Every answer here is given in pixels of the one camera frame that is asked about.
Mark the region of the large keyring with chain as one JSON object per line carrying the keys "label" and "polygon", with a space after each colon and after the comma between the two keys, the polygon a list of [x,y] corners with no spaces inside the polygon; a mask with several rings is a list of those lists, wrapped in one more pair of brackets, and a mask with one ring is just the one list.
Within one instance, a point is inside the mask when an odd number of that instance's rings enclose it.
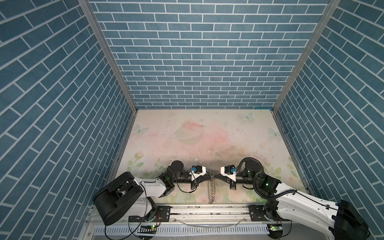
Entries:
{"label": "large keyring with chain", "polygon": [[215,201],[216,196],[216,182],[215,182],[215,172],[214,171],[208,171],[210,175],[210,180],[208,184],[208,196],[209,196],[209,204],[213,204]]}

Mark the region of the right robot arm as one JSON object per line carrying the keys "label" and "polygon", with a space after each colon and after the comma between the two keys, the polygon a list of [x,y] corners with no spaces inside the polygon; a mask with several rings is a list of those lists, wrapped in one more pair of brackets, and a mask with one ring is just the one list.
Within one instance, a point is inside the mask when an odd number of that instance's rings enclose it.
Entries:
{"label": "right robot arm", "polygon": [[369,226],[357,209],[348,201],[323,200],[267,175],[260,161],[247,157],[238,166],[221,167],[215,179],[229,184],[248,185],[266,200],[263,212],[270,221],[288,220],[325,234],[331,240],[366,240],[371,233]]}

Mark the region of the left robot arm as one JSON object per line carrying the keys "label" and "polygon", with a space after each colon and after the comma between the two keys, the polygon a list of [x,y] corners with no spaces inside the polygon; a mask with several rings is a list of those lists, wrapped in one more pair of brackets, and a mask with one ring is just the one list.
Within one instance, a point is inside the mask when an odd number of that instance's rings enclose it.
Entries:
{"label": "left robot arm", "polygon": [[99,190],[93,202],[104,225],[110,226],[126,214],[142,218],[152,216],[157,208],[152,198],[166,197],[180,184],[190,184],[191,190],[186,193],[192,194],[200,183],[211,179],[206,167],[197,165],[186,171],[181,161],[174,161],[155,179],[122,173]]}

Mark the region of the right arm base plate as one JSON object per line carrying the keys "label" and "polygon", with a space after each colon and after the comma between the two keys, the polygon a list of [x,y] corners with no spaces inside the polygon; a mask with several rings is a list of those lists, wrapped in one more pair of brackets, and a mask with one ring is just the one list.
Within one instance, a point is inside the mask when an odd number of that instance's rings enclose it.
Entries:
{"label": "right arm base plate", "polygon": [[252,222],[279,222],[279,221],[289,221],[287,219],[281,218],[278,213],[278,202],[272,201],[267,202],[264,205],[249,205],[247,206],[250,218]]}

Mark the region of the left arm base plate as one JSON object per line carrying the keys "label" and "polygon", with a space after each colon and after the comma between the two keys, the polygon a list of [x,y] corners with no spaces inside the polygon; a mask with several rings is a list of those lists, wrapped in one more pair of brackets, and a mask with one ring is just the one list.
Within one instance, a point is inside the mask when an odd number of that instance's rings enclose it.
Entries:
{"label": "left arm base plate", "polygon": [[129,216],[130,223],[139,223],[139,222],[169,222],[171,215],[171,207],[170,206],[157,206],[156,208],[152,208],[150,212],[145,217],[139,216]]}

